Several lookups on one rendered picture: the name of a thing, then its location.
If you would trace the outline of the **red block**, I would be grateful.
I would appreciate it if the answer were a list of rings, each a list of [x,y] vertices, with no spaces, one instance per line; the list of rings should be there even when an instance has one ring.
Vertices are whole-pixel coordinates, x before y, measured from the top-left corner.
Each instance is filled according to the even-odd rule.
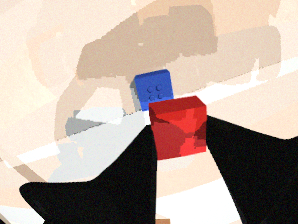
[[[206,104],[197,95],[148,104],[157,160],[206,152]]]

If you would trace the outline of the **blue block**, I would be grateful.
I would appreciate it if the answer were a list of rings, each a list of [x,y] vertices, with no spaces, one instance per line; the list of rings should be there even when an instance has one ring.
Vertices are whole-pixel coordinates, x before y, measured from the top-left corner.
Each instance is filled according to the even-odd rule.
[[[168,68],[136,75],[134,80],[140,96],[141,112],[148,111],[149,103],[174,99],[172,77]]]

